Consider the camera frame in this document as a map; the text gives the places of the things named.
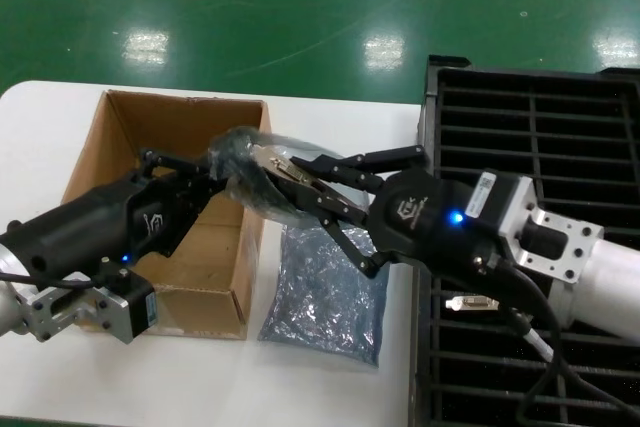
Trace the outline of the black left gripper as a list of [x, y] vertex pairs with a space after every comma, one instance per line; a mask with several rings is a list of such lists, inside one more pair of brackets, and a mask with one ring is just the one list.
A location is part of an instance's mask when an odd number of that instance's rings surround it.
[[[178, 174], [154, 177], [157, 168]], [[1, 235], [1, 278], [60, 281], [74, 272], [94, 278], [103, 261], [125, 266], [149, 253], [169, 257], [224, 189], [224, 180], [211, 178], [207, 154], [143, 148], [137, 174], [8, 228]]]

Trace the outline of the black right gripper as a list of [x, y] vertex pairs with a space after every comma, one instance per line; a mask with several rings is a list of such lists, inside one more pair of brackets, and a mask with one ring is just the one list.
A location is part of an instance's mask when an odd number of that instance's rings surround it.
[[[434, 178], [423, 168], [412, 168], [428, 166], [422, 146], [345, 158], [326, 154], [312, 160], [293, 157], [292, 163], [313, 177], [349, 187], [380, 187], [383, 180], [379, 174], [401, 171], [384, 182], [370, 205], [368, 218], [362, 208], [327, 185], [294, 186], [294, 205], [316, 217], [367, 278], [375, 278], [391, 255], [395, 262], [423, 265], [433, 275], [469, 292], [506, 291], [503, 275], [474, 264], [477, 257], [489, 260], [498, 252], [498, 245], [465, 215], [473, 188], [458, 181]], [[345, 224], [365, 229], [366, 220], [369, 236], [379, 251], [371, 255], [363, 254], [342, 228]]]

